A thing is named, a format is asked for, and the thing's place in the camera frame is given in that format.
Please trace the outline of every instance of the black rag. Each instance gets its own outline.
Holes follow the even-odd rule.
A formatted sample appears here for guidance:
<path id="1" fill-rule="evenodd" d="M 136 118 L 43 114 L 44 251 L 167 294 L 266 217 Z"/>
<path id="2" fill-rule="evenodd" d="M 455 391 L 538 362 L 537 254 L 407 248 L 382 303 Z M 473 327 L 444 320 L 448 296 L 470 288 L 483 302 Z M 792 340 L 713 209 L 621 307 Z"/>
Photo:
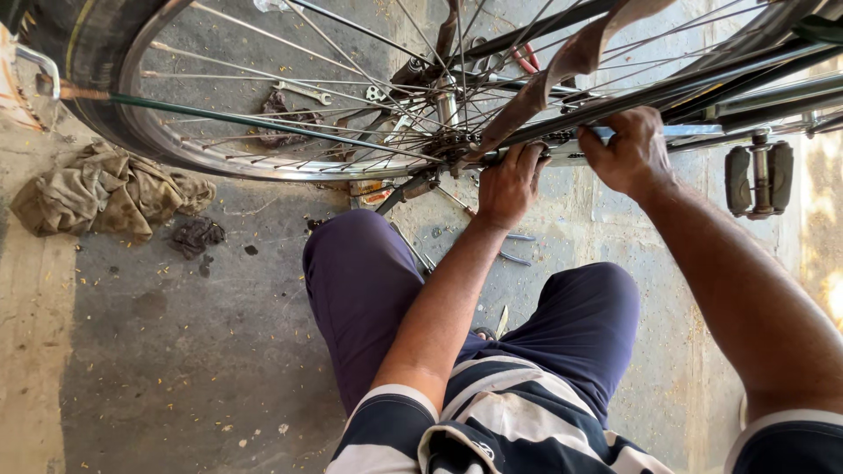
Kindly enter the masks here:
<path id="1" fill-rule="evenodd" d="M 192 218 L 169 237 L 169 246 L 181 252 L 187 260 L 193 260 L 207 250 L 209 245 L 216 245 L 225 240 L 225 230 L 209 218 Z"/>
<path id="2" fill-rule="evenodd" d="M 289 111 L 290 110 L 287 108 L 287 98 L 284 97 L 284 93 L 280 90 L 273 91 L 272 94 L 269 94 L 269 97 L 266 98 L 266 102 L 264 102 L 263 104 L 264 114 L 287 114 Z M 322 125 L 323 116 L 319 112 L 314 112 L 311 109 L 298 109 L 294 111 L 298 113 L 279 116 L 268 116 L 267 118 Z M 318 127 L 301 127 L 305 130 L 322 132 L 322 130 L 320 130 Z M 304 135 L 298 135 L 295 133 L 279 132 L 278 130 L 270 130 L 268 128 L 259 128 L 258 131 L 261 135 L 266 135 L 265 137 L 260 137 L 260 140 L 265 146 L 269 148 L 278 148 L 282 145 L 288 145 L 291 143 L 303 143 L 308 141 L 308 138 Z"/>

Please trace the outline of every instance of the hand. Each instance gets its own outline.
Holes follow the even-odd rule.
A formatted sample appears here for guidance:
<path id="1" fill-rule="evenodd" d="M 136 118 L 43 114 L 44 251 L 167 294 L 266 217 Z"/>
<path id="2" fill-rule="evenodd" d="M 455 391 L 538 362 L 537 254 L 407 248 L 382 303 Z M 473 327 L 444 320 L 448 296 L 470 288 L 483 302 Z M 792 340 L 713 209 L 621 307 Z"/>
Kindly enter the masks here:
<path id="1" fill-rule="evenodd" d="M 652 191 L 676 184 L 658 110 L 636 107 L 608 117 L 606 124 L 615 131 L 607 146 L 585 126 L 577 128 L 577 138 L 588 164 L 609 188 L 640 204 Z"/>
<path id="2" fill-rule="evenodd" d="M 518 224 L 539 195 L 539 174 L 547 159 L 539 160 L 544 144 L 519 143 L 506 158 L 480 174 L 477 217 L 487 224 L 510 230 Z"/>

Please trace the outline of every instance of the bicycle tire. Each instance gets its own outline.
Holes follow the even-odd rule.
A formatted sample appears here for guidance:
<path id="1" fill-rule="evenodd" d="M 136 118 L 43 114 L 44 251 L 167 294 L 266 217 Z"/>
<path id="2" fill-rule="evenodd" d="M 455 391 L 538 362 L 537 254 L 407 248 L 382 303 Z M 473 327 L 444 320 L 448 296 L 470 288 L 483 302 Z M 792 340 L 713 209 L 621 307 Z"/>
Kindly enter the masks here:
<path id="1" fill-rule="evenodd" d="M 127 0 L 34 0 L 31 14 L 30 42 L 47 56 L 57 59 L 64 78 L 78 86 L 104 91 L 131 93 L 131 75 L 139 57 L 127 57 L 139 35 L 151 40 L 154 25 L 166 24 L 189 4 L 189 0 L 128 2 Z M 802 0 L 800 3 L 816 3 Z M 777 16 L 775 24 L 765 27 L 768 38 L 787 35 L 795 18 Z M 108 101 L 66 100 L 67 108 L 103 138 L 163 164 L 214 175 L 252 180 L 289 180 L 270 176 L 220 170 L 171 154 L 146 135 L 124 106 Z M 359 179 L 371 179 L 367 176 Z"/>

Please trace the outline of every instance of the navy blue pants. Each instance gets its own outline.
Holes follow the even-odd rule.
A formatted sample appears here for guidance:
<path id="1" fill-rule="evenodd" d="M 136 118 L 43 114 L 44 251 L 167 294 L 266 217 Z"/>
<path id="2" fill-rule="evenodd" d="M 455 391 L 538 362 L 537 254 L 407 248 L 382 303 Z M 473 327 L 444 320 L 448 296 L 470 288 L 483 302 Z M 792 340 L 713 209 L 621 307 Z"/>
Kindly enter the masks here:
<path id="1" fill-rule="evenodd" d="M 351 414 L 378 372 L 424 281 L 398 234 L 368 210 L 320 225 L 304 247 L 316 325 L 328 344 L 340 398 Z M 613 263 L 551 276 L 529 320 L 500 341 L 469 333 L 457 363 L 506 354 L 567 380 L 606 426 L 606 407 L 632 356 L 638 290 Z"/>

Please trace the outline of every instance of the black tire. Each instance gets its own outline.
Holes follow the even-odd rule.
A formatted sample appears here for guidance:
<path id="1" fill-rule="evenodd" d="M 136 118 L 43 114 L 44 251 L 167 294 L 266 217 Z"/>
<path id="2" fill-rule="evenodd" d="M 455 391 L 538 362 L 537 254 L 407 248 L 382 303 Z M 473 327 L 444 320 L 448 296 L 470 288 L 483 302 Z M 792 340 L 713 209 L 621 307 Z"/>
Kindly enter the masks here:
<path id="1" fill-rule="evenodd" d="M 118 90 L 129 47 L 141 28 L 168 0 L 34 0 L 29 25 L 32 46 L 51 57 L 63 78 L 86 89 Z M 170 14 L 187 5 L 181 2 Z M 118 104 L 101 100 L 64 100 L 64 105 L 101 137 L 159 163 L 215 173 L 173 159 L 146 143 L 128 126 Z"/>

